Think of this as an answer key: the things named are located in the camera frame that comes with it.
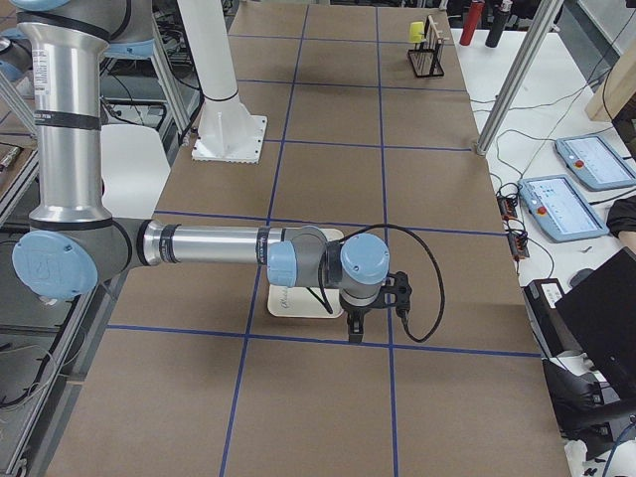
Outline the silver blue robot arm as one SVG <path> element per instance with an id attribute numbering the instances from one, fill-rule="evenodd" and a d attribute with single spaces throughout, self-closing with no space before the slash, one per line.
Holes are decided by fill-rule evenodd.
<path id="1" fill-rule="evenodd" d="M 317 299 L 336 290 L 358 343 L 364 319 L 389 306 L 390 252 L 359 232 L 329 239 L 299 229 L 164 225 L 152 213 L 166 179 L 145 164 L 125 177 L 120 159 L 101 158 L 99 64 L 107 52 L 151 53 L 147 1 L 20 1 L 17 24 L 32 47 L 39 145 L 39 206 L 12 252 L 33 292 L 70 299 L 139 266 L 251 263 L 272 285 L 304 288 Z"/>

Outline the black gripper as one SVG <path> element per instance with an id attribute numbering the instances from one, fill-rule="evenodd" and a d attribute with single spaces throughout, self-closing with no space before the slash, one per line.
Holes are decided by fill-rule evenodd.
<path id="1" fill-rule="evenodd" d="M 372 304 L 354 305 L 343 302 L 347 313 L 348 340 L 350 343 L 362 343 L 364 339 L 364 321 L 366 315 L 374 308 Z"/>

